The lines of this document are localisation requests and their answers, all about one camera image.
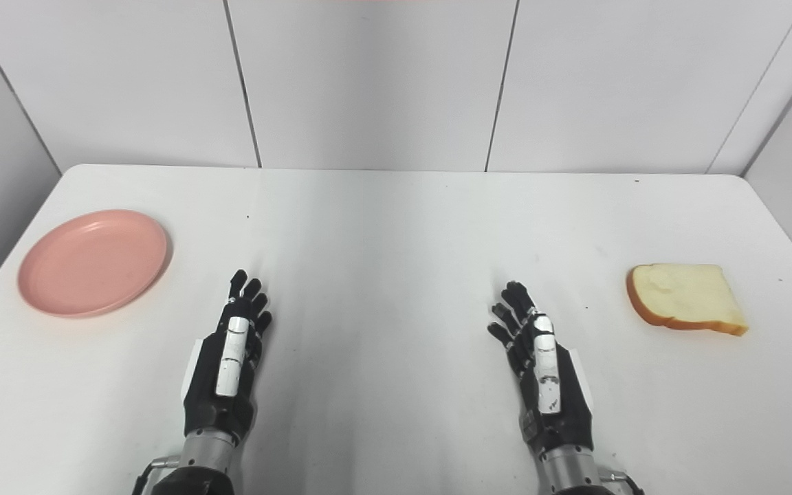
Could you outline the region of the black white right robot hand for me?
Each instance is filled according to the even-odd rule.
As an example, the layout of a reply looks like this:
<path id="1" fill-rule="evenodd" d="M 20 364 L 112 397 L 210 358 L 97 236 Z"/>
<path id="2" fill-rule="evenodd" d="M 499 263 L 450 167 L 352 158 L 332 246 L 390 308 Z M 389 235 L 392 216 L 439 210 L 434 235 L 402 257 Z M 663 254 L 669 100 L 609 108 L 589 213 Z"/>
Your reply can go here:
<path id="1" fill-rule="evenodd" d="M 562 346 L 550 317 L 537 308 L 527 288 L 509 281 L 491 307 L 496 322 L 487 331 L 501 345 L 516 376 L 524 410 L 524 442 L 542 458 L 553 449 L 594 448 L 592 413 L 570 350 Z"/>

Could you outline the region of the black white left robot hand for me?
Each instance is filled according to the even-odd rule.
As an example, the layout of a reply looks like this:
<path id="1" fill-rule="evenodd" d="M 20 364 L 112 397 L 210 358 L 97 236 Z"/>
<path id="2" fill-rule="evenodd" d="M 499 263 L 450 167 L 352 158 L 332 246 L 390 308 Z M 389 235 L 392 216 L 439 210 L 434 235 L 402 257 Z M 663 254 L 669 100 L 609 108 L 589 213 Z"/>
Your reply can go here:
<path id="1" fill-rule="evenodd" d="M 216 329 L 196 341 L 183 390 L 184 433 L 219 430 L 239 443 L 254 419 L 252 389 L 272 323 L 257 278 L 235 272 Z"/>

